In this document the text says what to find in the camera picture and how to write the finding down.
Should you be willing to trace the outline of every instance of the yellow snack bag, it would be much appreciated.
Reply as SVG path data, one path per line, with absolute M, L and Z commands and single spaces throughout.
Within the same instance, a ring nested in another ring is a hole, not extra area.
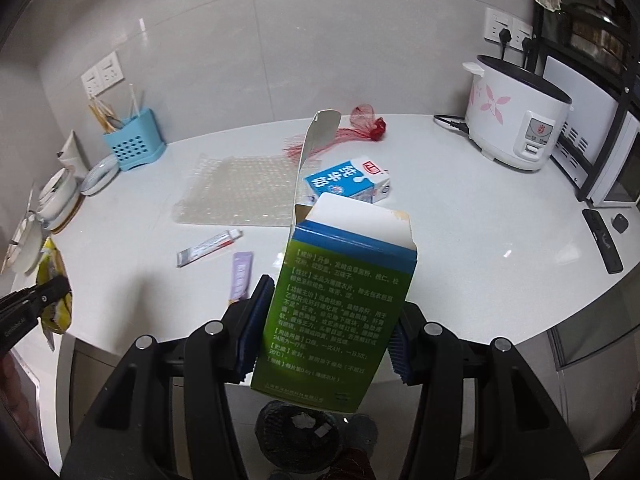
M 50 237 L 44 242 L 42 253 L 36 276 L 37 285 L 46 283 L 60 274 L 66 276 L 65 264 L 62 261 L 60 251 Z M 63 334 L 71 326 L 71 297 L 71 293 L 69 293 L 59 302 L 50 304 L 44 309 L 40 321 L 45 334 L 47 330 Z

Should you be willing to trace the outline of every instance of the milk carton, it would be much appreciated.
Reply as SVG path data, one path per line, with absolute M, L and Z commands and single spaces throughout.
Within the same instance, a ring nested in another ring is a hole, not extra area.
M 354 198 L 363 202 L 377 202 L 390 190 L 389 174 L 368 156 L 360 156 L 306 177 L 315 203 L 322 193 Z

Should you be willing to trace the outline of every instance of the person's foot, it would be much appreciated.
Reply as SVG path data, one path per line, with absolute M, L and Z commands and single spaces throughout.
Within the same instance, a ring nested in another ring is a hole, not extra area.
M 282 469 L 276 469 L 275 471 L 271 471 L 267 480 L 293 480 L 293 476 L 284 472 Z
M 378 442 L 378 426 L 369 415 L 357 413 L 348 418 L 344 428 L 344 447 L 364 451 L 369 458 Z

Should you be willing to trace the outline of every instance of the bubble wrap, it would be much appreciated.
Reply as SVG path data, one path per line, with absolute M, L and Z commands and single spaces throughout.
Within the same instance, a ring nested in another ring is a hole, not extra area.
M 299 177 L 297 165 L 284 155 L 223 160 L 200 155 L 172 217 L 180 224 L 288 227 L 296 181 L 296 202 L 308 203 L 303 179 L 319 168 L 319 160 L 308 160 Z

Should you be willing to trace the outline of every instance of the black shelf rack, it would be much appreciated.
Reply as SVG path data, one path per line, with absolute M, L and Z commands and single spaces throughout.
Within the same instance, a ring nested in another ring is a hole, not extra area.
M 588 56 L 585 56 L 581 52 L 574 50 L 570 47 L 556 43 L 548 38 L 543 37 L 543 22 L 545 19 L 545 11 L 543 7 L 536 4 L 534 9 L 534 21 L 533 21 L 533 50 L 532 55 L 527 60 L 526 69 L 530 72 L 536 70 L 538 59 L 546 62 L 548 56 L 555 57 L 558 61 L 561 61 L 565 65 L 573 68 L 576 72 L 582 74 L 590 81 L 597 84 L 600 88 L 607 91 L 617 102 L 618 108 L 611 123 L 609 133 L 602 145 L 600 153 L 598 154 L 596 161 L 591 164 L 584 155 L 571 143 L 569 140 L 560 135 L 558 143 L 567 152 L 580 163 L 582 168 L 587 173 L 582 186 L 580 186 L 576 193 L 576 198 L 579 201 L 587 200 L 591 188 L 595 184 L 600 172 L 604 168 L 611 150 L 615 146 L 622 125 L 625 121 L 628 112 L 633 113 L 640 118 L 640 96 L 636 95 L 634 89 L 636 87 L 636 79 L 638 78 L 638 65 L 640 62 L 640 37 L 639 27 L 640 11 L 636 0 L 623 0 L 629 7 L 632 13 L 630 33 L 622 36 L 618 33 L 617 36 L 626 42 L 626 54 L 625 62 L 620 74 L 608 70 L 602 65 L 595 62 Z M 585 16 L 580 15 L 580 19 L 584 20 Z

